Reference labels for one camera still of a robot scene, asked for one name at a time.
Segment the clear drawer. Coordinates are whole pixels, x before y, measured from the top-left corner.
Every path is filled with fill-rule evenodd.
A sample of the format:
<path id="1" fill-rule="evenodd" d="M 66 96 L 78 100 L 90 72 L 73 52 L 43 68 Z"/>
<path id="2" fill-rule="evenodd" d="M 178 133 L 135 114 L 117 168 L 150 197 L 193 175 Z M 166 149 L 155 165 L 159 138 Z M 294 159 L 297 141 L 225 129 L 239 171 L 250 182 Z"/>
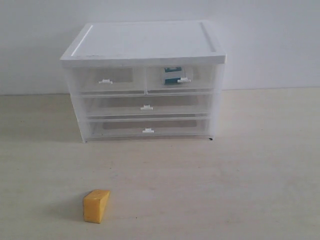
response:
<path id="1" fill-rule="evenodd" d="M 81 95 L 145 93 L 145 72 L 142 68 L 75 68 L 73 73 Z"/>
<path id="2" fill-rule="evenodd" d="M 91 97 L 83 100 L 90 118 L 130 115 L 207 114 L 212 95 L 152 95 L 130 97 Z"/>
<path id="3" fill-rule="evenodd" d="M 149 95 L 207 93 L 214 89 L 215 67 L 213 65 L 178 65 L 192 67 L 193 80 L 191 83 L 164 85 L 163 68 L 176 66 L 153 66 L 146 69 L 146 92 Z"/>
<path id="4" fill-rule="evenodd" d="M 98 120 L 89 122 L 90 138 L 212 136 L 207 117 Z"/>

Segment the white capped small bottle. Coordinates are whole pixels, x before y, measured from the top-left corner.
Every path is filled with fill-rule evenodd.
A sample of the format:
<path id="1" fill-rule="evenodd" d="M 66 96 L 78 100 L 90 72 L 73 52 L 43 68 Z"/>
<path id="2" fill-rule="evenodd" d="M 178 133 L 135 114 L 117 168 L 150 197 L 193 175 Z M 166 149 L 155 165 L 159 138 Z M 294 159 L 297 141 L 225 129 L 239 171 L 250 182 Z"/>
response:
<path id="1" fill-rule="evenodd" d="M 164 85 L 189 84 L 194 78 L 194 71 L 191 66 L 164 67 L 162 79 Z"/>

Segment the clear bottom drawer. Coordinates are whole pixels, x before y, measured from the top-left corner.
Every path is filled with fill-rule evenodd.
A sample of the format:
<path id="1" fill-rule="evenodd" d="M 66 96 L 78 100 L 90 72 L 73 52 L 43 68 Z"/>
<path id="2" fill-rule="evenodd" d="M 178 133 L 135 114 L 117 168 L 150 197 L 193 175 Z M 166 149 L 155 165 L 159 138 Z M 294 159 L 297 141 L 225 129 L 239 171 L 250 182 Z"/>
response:
<path id="1" fill-rule="evenodd" d="M 90 138 L 212 136 L 207 117 L 98 120 L 89 122 Z"/>

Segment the white plastic drawer cabinet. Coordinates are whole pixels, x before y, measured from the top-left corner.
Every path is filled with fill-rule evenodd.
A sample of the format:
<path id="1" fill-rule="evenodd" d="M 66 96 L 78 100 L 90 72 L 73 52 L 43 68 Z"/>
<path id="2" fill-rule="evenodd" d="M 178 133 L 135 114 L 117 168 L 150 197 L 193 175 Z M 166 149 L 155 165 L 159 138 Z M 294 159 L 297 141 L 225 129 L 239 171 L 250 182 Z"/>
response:
<path id="1" fill-rule="evenodd" d="M 205 137 L 213 140 L 215 138 L 226 60 L 227 55 L 222 50 L 211 23 L 206 20 L 88 23 L 60 58 L 83 142 L 113 138 L 162 137 L 91 138 L 89 137 L 89 122 L 188 117 L 208 118 L 212 136 L 202 135 L 195 137 Z M 197 65 L 215 67 L 212 91 L 182 94 L 147 93 L 147 68 Z M 144 94 L 80 94 L 74 74 L 74 69 L 79 68 L 143 69 Z M 173 95 L 212 95 L 210 112 L 88 117 L 84 105 L 84 99 L 86 98 Z"/>

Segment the yellow cheese wedge block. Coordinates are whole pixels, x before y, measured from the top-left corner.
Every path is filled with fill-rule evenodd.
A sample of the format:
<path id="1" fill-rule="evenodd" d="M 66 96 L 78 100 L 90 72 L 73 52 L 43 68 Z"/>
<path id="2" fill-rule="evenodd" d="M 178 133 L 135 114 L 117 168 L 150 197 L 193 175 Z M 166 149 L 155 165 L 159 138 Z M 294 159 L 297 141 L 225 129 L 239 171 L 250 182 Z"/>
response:
<path id="1" fill-rule="evenodd" d="M 110 196 L 109 190 L 95 189 L 83 198 L 83 220 L 100 224 Z"/>

